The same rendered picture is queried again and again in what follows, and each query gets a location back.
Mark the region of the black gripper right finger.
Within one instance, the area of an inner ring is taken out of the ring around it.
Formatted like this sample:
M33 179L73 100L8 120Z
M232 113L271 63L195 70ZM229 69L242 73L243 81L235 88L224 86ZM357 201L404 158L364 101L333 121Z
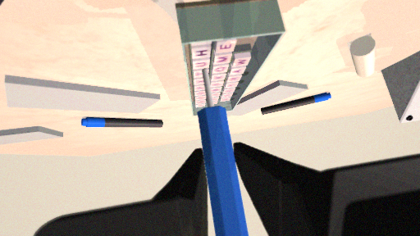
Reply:
M267 236L341 236L351 203L420 189L420 153L315 170L233 143Z

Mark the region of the cream cylinder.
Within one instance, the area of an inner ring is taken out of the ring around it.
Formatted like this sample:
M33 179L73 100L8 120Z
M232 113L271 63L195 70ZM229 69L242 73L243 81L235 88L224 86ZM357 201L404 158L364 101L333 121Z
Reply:
M375 70L376 40L371 36L361 36L350 44L354 68L360 77L368 77Z

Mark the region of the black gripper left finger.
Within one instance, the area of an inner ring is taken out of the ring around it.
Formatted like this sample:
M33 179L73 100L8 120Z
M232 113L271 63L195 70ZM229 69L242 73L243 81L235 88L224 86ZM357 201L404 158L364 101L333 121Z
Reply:
M34 236L208 236L208 182L195 148L151 199L58 216Z

